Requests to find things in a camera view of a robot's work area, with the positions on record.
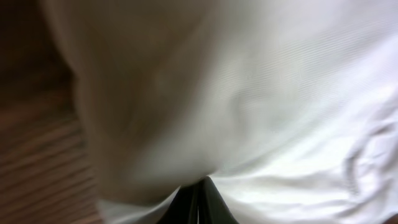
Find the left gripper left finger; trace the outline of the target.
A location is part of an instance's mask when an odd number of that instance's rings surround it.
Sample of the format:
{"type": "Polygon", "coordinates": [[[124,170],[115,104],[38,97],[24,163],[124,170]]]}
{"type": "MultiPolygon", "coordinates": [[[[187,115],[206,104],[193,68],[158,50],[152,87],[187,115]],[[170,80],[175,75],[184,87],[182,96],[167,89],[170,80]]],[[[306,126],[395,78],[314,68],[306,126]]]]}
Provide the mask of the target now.
{"type": "Polygon", "coordinates": [[[197,184],[179,189],[157,224],[197,224],[198,191],[197,184]]]}

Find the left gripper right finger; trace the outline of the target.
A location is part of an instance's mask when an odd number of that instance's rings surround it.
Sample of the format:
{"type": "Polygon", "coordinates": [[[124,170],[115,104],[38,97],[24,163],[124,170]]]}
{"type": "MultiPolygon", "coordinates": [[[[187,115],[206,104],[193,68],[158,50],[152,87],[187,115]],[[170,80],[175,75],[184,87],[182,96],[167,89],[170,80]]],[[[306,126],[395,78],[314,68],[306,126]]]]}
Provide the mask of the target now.
{"type": "Polygon", "coordinates": [[[209,177],[201,180],[199,186],[199,224],[238,224],[209,177]]]}

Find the beige khaki shorts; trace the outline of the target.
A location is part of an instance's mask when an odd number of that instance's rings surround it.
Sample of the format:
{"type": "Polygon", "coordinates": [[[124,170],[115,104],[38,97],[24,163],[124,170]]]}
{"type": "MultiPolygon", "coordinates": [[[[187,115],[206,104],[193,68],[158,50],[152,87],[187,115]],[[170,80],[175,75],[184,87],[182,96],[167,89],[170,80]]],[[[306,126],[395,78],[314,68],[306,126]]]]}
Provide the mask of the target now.
{"type": "Polygon", "coordinates": [[[210,177],[239,223],[397,214],[397,2],[42,1],[105,223],[210,177]]]}

